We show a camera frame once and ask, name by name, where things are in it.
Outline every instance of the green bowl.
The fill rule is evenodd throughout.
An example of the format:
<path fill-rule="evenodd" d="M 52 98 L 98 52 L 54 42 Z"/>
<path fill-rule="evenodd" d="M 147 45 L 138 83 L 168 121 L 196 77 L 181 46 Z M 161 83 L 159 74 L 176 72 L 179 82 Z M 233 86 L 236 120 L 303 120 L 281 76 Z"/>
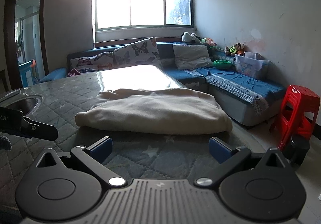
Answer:
<path fill-rule="evenodd" d="M 216 60 L 213 62 L 213 64 L 217 69 L 220 69 L 220 70 L 228 70 L 232 66 L 231 61 L 225 61 L 225 60 Z"/>

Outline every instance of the red plastic stool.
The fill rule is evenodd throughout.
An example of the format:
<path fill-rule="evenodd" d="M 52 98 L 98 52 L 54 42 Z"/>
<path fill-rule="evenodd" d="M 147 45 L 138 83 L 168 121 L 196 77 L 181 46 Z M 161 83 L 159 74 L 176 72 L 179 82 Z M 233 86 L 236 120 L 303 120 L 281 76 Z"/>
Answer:
<path fill-rule="evenodd" d="M 293 110 L 286 110 L 287 103 L 293 106 Z M 310 89 L 298 85 L 288 87 L 281 105 L 281 111 L 270 127 L 270 132 L 276 127 L 281 133 L 281 141 L 278 146 L 281 151 L 294 133 L 302 135 L 307 140 L 310 139 L 319 106 L 320 97 Z M 304 112 L 314 114 L 311 123 L 304 116 Z"/>

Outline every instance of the blue blanket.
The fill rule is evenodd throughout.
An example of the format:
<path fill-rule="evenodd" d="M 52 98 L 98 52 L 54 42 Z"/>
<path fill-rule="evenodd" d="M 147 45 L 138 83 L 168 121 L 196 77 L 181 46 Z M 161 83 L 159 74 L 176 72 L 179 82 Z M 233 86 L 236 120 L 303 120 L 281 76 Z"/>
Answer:
<path fill-rule="evenodd" d="M 224 89 L 242 100 L 253 105 L 257 115 L 260 115 L 275 101 L 283 99 L 286 89 L 273 81 L 259 81 L 254 78 L 216 68 L 197 68 L 185 70 L 191 75 L 202 75 L 206 82 Z"/>

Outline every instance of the black trash can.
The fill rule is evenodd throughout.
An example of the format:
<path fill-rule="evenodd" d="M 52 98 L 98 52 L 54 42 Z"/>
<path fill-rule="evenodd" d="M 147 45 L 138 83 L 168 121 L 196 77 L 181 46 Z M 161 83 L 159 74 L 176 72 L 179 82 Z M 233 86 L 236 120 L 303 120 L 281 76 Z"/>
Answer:
<path fill-rule="evenodd" d="M 309 149 L 309 141 L 299 134 L 294 134 L 282 153 L 290 160 L 291 165 L 294 163 L 301 165 Z"/>

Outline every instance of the pillow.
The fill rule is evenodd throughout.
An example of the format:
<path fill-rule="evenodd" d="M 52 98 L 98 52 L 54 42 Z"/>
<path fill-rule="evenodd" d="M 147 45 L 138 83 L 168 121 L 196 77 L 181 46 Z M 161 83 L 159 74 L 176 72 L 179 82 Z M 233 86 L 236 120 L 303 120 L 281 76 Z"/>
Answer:
<path fill-rule="evenodd" d="M 119 68 L 140 64 L 162 68 L 155 37 L 117 48 L 114 55 Z"/>
<path fill-rule="evenodd" d="M 71 59 L 70 70 L 74 68 L 81 73 L 86 72 L 86 69 L 91 69 L 92 71 L 113 69 L 114 54 L 113 52 L 105 52 L 105 53 L 100 53 L 98 55 L 91 56 L 91 57 Z"/>
<path fill-rule="evenodd" d="M 175 64 L 179 70 L 213 66 L 206 45 L 173 45 L 173 49 Z"/>

